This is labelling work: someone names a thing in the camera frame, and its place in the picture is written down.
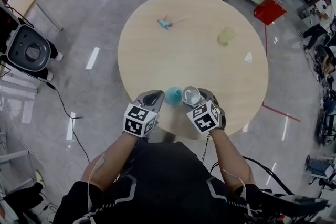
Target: yellow cup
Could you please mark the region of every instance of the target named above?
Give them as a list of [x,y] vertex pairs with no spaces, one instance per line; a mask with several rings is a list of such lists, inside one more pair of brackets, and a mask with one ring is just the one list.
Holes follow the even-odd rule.
[[223,31],[218,35],[218,42],[223,45],[236,37],[236,32],[229,26],[226,26]]

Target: gray floor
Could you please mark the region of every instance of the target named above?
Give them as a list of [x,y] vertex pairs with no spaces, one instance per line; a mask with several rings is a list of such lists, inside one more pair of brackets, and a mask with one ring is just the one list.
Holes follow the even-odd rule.
[[[121,121],[130,100],[118,70],[118,41],[129,16],[146,0],[41,1],[61,22],[64,30],[60,33],[56,31],[36,9],[29,19],[65,55],[62,62],[50,61],[49,67],[55,74],[52,83],[60,90],[67,110],[83,116],[83,119],[76,120],[75,132],[90,159],[93,159],[113,143],[122,130]],[[249,0],[225,1],[250,21],[266,46],[265,25],[253,14],[255,4]],[[265,106],[299,121],[261,107],[244,130],[230,138],[243,155],[273,168],[293,192],[315,195],[319,187],[317,184],[308,186],[304,163],[308,154],[320,151],[313,140],[313,132],[322,91],[307,66],[297,34],[298,20],[288,3],[291,1],[284,2],[288,14],[266,28],[269,85]],[[93,68],[87,70],[86,64],[95,47],[100,48],[97,59]],[[14,179],[10,182],[26,179],[38,168],[47,183],[44,194],[49,201],[59,204],[70,189],[67,164],[75,161],[84,169],[87,160],[76,139],[68,134],[69,119],[62,110],[57,93],[42,84],[36,96],[3,92],[2,96],[4,105],[0,111],[0,127],[9,133],[8,151],[22,148],[15,129],[16,122],[26,146],[37,154],[53,177],[31,156],[12,163]],[[29,107],[26,105],[28,101],[33,101],[31,120],[27,116],[29,111],[25,111]],[[14,115],[9,113],[8,106]],[[151,140],[162,139],[164,132],[155,132]],[[198,156],[202,156],[204,141],[178,137],[176,141],[183,141]],[[215,161],[214,144],[210,141],[204,164],[210,168]],[[251,167],[260,188],[283,193],[266,172],[254,164]],[[80,174],[75,164],[69,166],[67,175],[71,184],[80,178]],[[220,177],[219,170],[213,174]]]

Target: teal cup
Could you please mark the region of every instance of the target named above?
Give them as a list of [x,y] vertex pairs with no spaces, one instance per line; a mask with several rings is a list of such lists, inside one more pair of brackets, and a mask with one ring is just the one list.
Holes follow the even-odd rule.
[[165,92],[165,99],[168,104],[178,105],[182,100],[182,89],[180,87],[171,87]]

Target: red tape line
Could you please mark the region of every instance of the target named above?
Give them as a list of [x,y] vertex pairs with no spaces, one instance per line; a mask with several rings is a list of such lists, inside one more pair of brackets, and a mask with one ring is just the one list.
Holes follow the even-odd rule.
[[[266,40],[265,52],[266,52],[266,57],[267,57],[267,31],[266,31],[266,24],[264,24],[264,25],[265,25],[265,40]],[[273,111],[273,112],[275,112],[275,113],[278,113],[278,114],[280,114],[280,115],[283,115],[283,116],[285,116],[285,117],[288,117],[288,118],[290,118],[290,119],[292,119],[292,120],[295,120],[295,121],[297,121],[297,122],[301,122],[300,120],[298,120],[298,119],[296,119],[296,118],[294,118],[294,117],[292,117],[292,116],[290,116],[290,115],[288,115],[288,114],[285,114],[285,113],[283,113],[283,112],[281,112],[281,111],[279,111],[279,110],[273,109],[273,108],[271,108],[271,107],[265,105],[265,104],[264,104],[264,101],[262,102],[261,106],[264,107],[265,109],[269,109],[269,110],[271,110],[271,111]]]

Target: round wooden table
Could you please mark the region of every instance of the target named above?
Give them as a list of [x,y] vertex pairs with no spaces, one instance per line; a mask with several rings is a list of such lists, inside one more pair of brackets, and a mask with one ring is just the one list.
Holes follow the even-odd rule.
[[[169,30],[157,19],[166,15]],[[217,41],[226,27],[236,37],[227,46]],[[252,63],[245,62],[251,52]],[[118,63],[130,98],[149,90],[195,86],[213,92],[226,113],[226,133],[240,130],[258,112],[267,89],[268,64],[253,26],[222,0],[148,0],[128,19],[121,33]],[[186,138],[197,133],[182,104],[165,101],[159,127]]]

